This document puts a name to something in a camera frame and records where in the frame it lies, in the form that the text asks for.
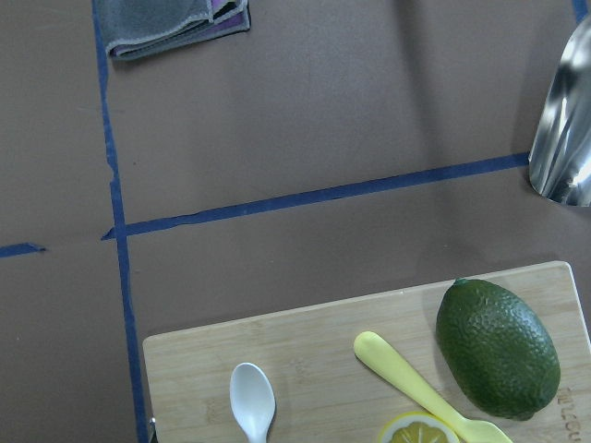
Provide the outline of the white plastic spoon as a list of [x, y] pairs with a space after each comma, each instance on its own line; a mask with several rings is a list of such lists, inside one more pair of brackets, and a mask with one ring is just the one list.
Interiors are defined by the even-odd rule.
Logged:
[[257, 365], [237, 365], [230, 378], [230, 405], [233, 416], [248, 442], [265, 443], [276, 411], [271, 382]]

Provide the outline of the wooden cutting board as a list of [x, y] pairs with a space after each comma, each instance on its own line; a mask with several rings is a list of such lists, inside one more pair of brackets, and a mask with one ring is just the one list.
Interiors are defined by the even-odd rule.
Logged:
[[[547, 328], [561, 363], [558, 396], [524, 422], [498, 419], [515, 442], [590, 438], [590, 343], [569, 264], [491, 272], [485, 280], [519, 295]], [[162, 442], [242, 442], [231, 412], [234, 368], [250, 362], [271, 382], [272, 442], [375, 442], [416, 403], [367, 369], [355, 337], [378, 333], [459, 413], [482, 418], [454, 381], [435, 341], [441, 281], [256, 317], [184, 329], [143, 343], [152, 413]]]

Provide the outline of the lemon slice upper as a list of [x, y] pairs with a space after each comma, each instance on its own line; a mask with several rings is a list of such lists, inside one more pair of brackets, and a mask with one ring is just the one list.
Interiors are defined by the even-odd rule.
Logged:
[[380, 443], [459, 443], [460, 438], [430, 413], [404, 413], [388, 422], [380, 431]]

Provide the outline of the green avocado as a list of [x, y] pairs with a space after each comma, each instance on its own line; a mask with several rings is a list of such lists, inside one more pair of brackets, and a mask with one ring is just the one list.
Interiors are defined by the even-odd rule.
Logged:
[[497, 284], [456, 280], [443, 295], [435, 335], [459, 388], [484, 413], [526, 421], [558, 391], [561, 366], [547, 329]]

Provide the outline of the grey folded cloth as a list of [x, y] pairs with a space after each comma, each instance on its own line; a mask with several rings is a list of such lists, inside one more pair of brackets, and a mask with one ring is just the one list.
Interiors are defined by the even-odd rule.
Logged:
[[131, 61], [250, 29], [247, 0], [95, 1], [103, 47]]

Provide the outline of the metal scoop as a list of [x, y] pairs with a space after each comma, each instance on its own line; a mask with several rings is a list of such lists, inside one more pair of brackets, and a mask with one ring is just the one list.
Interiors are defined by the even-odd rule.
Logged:
[[590, 205], [590, 17], [567, 41], [529, 153], [538, 194], [568, 206]]

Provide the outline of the yellow plastic knife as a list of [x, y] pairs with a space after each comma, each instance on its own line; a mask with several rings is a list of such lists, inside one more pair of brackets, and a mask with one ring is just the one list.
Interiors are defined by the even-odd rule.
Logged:
[[358, 334], [354, 353], [365, 366], [440, 419], [464, 442], [512, 442], [493, 423], [468, 419], [457, 412], [379, 334], [373, 331]]

